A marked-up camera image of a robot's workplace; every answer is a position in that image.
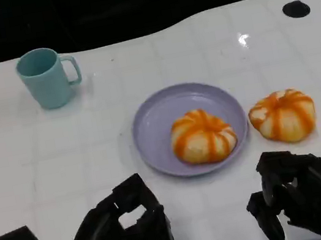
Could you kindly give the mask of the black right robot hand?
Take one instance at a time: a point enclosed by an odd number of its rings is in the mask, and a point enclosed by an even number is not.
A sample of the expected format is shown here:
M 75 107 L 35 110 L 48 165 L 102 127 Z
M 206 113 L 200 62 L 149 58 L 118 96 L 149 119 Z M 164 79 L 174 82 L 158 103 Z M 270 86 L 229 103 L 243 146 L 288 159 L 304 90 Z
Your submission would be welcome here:
M 278 219 L 321 236 L 321 157 L 289 151 L 264 152 L 257 172 L 262 190 L 251 194 L 247 211 L 255 217 L 269 240 L 285 240 Z

